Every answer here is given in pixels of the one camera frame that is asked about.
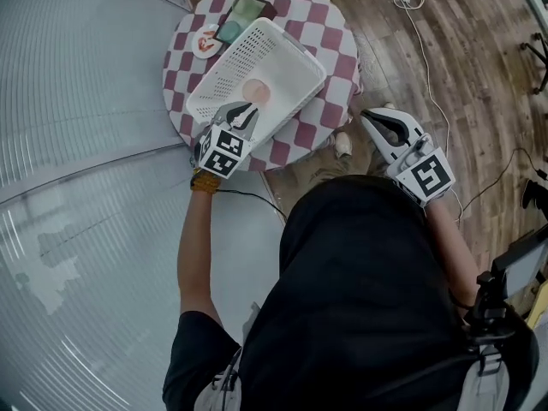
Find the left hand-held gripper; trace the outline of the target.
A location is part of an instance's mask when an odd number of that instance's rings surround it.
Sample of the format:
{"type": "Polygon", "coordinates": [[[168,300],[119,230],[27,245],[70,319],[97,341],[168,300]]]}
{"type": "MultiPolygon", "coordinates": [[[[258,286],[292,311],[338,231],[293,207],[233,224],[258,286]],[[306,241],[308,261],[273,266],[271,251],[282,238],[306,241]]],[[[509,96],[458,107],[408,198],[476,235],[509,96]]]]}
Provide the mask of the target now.
{"type": "Polygon", "coordinates": [[[223,179],[238,170],[247,170],[258,118],[259,109],[245,101],[221,106],[213,117],[214,123],[221,124],[198,125],[193,143],[194,165],[223,179]]]}

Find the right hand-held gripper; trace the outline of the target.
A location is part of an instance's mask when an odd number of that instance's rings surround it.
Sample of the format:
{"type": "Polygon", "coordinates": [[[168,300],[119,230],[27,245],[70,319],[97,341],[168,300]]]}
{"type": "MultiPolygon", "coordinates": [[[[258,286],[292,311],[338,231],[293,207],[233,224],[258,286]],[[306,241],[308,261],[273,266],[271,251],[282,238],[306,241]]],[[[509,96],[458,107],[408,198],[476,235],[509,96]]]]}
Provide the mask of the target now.
{"type": "Polygon", "coordinates": [[[453,186],[456,179],[444,151],[410,114],[381,107],[363,110],[360,119],[384,159],[393,162],[385,174],[421,208],[453,186]],[[402,153],[405,141],[415,142],[402,153]]]}

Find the pink round object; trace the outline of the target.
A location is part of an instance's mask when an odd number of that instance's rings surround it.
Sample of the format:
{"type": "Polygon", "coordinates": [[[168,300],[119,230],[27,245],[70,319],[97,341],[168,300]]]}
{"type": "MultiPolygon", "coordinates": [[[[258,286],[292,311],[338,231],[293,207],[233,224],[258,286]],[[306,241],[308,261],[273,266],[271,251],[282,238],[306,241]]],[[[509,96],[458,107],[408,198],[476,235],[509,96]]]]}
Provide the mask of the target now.
{"type": "Polygon", "coordinates": [[[265,105],[271,98],[271,89],[258,79],[249,79],[242,86],[242,97],[249,103],[265,105]]]}

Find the white perforated plastic basket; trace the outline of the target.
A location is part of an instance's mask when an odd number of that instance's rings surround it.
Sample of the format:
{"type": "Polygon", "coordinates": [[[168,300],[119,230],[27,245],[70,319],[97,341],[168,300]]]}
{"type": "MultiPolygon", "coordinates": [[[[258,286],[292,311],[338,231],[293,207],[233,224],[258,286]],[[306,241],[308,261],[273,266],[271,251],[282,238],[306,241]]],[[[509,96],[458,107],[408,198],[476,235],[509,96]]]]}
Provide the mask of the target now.
{"type": "Polygon", "coordinates": [[[248,140],[262,146],[324,87],[323,65],[296,39],[267,18],[255,20],[212,65],[188,96],[194,121],[208,125],[224,105],[243,101],[250,80],[266,85],[270,97],[253,103],[259,113],[248,140]]]}

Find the person's right forearm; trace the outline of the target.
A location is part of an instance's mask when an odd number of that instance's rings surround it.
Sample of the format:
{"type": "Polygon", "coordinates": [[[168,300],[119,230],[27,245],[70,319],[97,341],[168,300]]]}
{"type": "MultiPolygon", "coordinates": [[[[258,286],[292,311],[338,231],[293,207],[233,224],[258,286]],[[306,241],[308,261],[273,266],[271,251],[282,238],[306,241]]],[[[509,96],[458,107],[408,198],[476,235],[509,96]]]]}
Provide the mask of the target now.
{"type": "Polygon", "coordinates": [[[479,267],[444,201],[432,200],[425,207],[425,212],[443,262],[450,293],[456,300],[459,314],[463,317],[468,312],[463,307],[471,307],[475,303],[479,288],[479,267]]]}

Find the person's left forearm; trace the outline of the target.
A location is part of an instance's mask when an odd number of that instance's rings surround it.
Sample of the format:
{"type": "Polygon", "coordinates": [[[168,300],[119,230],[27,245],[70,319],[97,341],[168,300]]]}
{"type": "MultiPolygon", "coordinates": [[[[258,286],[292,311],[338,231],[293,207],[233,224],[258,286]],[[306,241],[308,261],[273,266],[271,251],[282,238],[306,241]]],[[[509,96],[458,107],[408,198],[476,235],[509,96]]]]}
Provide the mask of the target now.
{"type": "Polygon", "coordinates": [[[211,210],[213,195],[193,191],[177,254],[180,312],[200,312],[222,321],[211,297],[211,210]]]}

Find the person's khaki shorts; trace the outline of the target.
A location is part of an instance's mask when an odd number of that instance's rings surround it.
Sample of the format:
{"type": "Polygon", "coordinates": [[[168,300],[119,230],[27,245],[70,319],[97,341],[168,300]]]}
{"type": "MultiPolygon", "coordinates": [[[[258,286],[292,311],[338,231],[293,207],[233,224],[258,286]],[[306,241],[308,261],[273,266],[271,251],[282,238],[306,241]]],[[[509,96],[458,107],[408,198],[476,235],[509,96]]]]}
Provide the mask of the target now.
{"type": "Polygon", "coordinates": [[[341,176],[384,175],[387,163],[370,140],[366,140],[364,146],[352,141],[352,155],[337,158],[335,137],[338,133],[332,134],[312,155],[306,156],[299,163],[308,186],[315,186],[341,176]]]}

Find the white plate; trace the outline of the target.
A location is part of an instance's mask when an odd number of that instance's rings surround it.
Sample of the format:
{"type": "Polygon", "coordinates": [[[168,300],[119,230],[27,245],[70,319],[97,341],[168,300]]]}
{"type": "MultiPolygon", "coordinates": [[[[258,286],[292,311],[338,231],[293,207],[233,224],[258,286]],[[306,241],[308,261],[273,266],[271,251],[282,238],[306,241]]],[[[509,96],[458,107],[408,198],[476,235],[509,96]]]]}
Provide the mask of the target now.
{"type": "Polygon", "coordinates": [[[219,28],[218,24],[206,24],[203,27],[199,28],[198,31],[194,34],[194,37],[191,40],[191,48],[192,48],[193,54],[197,58],[206,60],[206,59],[209,59],[210,57],[215,56],[221,50],[221,48],[223,47],[223,43],[218,41],[217,39],[215,39],[216,43],[217,43],[217,47],[214,48],[214,49],[209,50],[206,54],[200,53],[198,51],[198,46],[197,46],[197,40],[203,32],[213,31],[214,32],[213,38],[215,38],[215,35],[216,35],[216,32],[217,32],[218,28],[219,28]]]}

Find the teal round container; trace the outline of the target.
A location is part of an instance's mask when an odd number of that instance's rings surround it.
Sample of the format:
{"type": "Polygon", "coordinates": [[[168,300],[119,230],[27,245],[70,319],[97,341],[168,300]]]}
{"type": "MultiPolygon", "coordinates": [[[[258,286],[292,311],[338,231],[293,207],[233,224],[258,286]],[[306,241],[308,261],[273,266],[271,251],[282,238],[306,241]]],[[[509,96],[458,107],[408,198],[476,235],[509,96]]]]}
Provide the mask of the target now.
{"type": "Polygon", "coordinates": [[[237,21],[226,21],[218,30],[217,39],[225,44],[231,45],[240,36],[241,25],[237,21]]]}

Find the pale green container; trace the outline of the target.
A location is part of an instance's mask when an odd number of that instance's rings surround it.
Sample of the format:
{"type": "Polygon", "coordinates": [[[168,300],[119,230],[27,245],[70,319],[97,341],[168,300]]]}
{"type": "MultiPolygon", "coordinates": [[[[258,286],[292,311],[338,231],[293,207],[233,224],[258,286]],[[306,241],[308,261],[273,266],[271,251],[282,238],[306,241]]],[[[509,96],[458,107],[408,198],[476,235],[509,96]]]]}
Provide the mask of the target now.
{"type": "Polygon", "coordinates": [[[259,0],[235,0],[232,14],[245,22],[252,22],[259,17],[265,4],[259,0]]]}

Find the round table with checkered cloth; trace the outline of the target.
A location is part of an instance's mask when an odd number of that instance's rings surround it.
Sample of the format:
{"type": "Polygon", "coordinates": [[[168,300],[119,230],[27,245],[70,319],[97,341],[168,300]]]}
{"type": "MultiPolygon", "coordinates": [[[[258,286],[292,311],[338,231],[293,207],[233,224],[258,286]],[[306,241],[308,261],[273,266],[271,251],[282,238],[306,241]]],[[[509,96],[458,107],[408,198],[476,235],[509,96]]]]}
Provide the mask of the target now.
{"type": "MultiPolygon", "coordinates": [[[[178,23],[164,57],[163,95],[170,120],[188,145],[200,133],[185,102],[217,61],[195,57],[194,34],[222,21],[234,0],[201,0],[178,23]]],[[[266,0],[277,11],[274,21],[298,40],[324,66],[325,86],[268,142],[253,152],[242,170],[264,171],[292,164],[313,151],[348,122],[348,108],[362,90],[359,53],[339,8],[330,0],[266,0]]]]}

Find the white window blinds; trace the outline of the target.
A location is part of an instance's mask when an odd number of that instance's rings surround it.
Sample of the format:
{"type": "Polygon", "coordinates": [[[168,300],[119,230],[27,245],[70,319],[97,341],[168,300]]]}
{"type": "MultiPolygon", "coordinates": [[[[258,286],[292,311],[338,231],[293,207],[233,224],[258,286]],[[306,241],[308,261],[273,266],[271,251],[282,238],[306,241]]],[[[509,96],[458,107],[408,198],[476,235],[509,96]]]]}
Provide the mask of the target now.
{"type": "Polygon", "coordinates": [[[181,10],[0,0],[0,409],[165,411],[190,154],[181,10]]]}

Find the person's black shirt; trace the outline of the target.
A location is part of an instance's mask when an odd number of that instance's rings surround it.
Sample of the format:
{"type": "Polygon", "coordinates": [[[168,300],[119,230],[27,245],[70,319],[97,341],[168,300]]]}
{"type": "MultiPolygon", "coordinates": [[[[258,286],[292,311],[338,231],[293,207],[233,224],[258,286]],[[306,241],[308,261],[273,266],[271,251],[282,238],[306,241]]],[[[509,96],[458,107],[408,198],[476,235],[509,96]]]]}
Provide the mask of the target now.
{"type": "Polygon", "coordinates": [[[241,411],[456,411],[472,363],[426,219],[393,183],[342,176],[304,195],[280,277],[243,344],[214,319],[179,319],[167,411],[194,411],[241,359],[241,411]]]}

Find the black tablet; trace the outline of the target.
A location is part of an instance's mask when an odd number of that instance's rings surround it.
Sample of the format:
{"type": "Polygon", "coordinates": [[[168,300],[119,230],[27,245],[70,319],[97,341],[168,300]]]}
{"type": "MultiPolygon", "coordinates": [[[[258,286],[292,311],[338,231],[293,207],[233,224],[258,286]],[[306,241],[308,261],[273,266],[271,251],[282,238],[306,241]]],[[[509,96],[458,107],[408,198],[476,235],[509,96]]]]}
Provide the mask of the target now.
{"type": "Polygon", "coordinates": [[[548,224],[513,242],[492,261],[491,272],[501,282],[503,298],[526,288],[548,260],[548,224]]]}

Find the black tablet mount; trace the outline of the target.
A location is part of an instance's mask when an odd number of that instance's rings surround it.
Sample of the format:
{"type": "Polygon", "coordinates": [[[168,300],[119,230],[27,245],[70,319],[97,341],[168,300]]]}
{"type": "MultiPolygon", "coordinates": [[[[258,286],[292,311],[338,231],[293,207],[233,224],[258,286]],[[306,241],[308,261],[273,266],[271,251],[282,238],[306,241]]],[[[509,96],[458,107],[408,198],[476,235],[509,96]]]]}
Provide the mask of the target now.
{"type": "Polygon", "coordinates": [[[464,316],[468,340],[474,345],[491,345],[510,338],[514,331],[506,318],[503,281],[484,271],[477,277],[479,290],[474,305],[464,316]]]}

